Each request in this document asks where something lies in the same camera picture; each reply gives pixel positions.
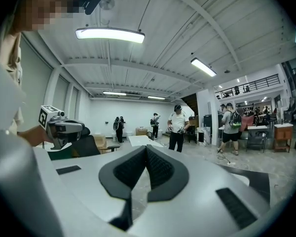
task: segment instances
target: black cap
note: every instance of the black cap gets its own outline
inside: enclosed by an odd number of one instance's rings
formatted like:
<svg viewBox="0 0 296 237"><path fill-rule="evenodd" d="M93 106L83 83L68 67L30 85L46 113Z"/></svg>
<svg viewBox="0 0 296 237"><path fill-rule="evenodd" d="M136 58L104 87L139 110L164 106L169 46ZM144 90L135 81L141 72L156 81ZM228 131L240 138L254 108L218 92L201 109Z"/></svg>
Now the black cap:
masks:
<svg viewBox="0 0 296 237"><path fill-rule="evenodd" d="M182 110L181 105L176 105L176 106L174 107L174 111L177 111L177 110Z"/></svg>

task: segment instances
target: railing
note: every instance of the railing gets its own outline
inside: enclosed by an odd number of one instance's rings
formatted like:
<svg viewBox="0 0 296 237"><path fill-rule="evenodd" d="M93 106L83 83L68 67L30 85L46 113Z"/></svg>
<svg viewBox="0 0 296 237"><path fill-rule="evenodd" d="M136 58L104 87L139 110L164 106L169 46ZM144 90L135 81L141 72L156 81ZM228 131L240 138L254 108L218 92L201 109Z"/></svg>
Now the railing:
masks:
<svg viewBox="0 0 296 237"><path fill-rule="evenodd" d="M272 85L280 84L278 79L278 74L272 75L270 77L265 77L257 81L248 82L242 85L237 85L233 88L224 89L222 91L216 92L215 95L218 99L236 96L239 94L245 94L254 90L270 87Z"/></svg>

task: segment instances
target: wooden cabinet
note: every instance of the wooden cabinet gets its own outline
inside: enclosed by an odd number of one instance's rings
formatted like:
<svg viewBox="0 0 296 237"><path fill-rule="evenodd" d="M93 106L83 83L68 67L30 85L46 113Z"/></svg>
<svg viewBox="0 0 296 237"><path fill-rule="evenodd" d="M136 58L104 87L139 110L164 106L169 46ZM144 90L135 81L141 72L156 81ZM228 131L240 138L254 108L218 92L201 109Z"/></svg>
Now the wooden cabinet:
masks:
<svg viewBox="0 0 296 237"><path fill-rule="evenodd" d="M279 124L274 125L275 131L274 131L274 150L278 149L288 149L288 152L290 152L291 148L291 142L293 137L293 125L292 124ZM280 146L279 144L283 141L285 142L285 146Z"/></svg>

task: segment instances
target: black shorts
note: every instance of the black shorts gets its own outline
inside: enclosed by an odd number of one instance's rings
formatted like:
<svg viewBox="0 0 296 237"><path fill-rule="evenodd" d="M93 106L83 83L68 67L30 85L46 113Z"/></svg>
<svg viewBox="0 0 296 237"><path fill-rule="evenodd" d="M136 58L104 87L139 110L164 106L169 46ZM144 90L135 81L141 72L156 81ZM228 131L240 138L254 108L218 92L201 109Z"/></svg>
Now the black shorts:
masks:
<svg viewBox="0 0 296 237"><path fill-rule="evenodd" d="M226 143L229 140L238 141L238 133L223 133L222 134L222 142Z"/></svg>

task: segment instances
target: black pants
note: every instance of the black pants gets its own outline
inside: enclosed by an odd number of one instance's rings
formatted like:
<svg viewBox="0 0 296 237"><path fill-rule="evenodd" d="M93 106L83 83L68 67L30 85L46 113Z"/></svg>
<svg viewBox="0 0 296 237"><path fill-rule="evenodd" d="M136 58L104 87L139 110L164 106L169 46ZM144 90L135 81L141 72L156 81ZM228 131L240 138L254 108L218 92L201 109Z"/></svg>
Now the black pants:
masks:
<svg viewBox="0 0 296 237"><path fill-rule="evenodd" d="M119 143L123 142L123 127L121 125L116 130L116 137Z"/></svg>
<svg viewBox="0 0 296 237"><path fill-rule="evenodd" d="M155 138L158 138L158 128L159 126L157 125L152 128L152 136Z"/></svg>
<svg viewBox="0 0 296 237"><path fill-rule="evenodd" d="M176 147L176 143L178 143L177 151L182 152L183 141L184 141L184 134L172 132L170 134L169 149L174 150L174 148Z"/></svg>

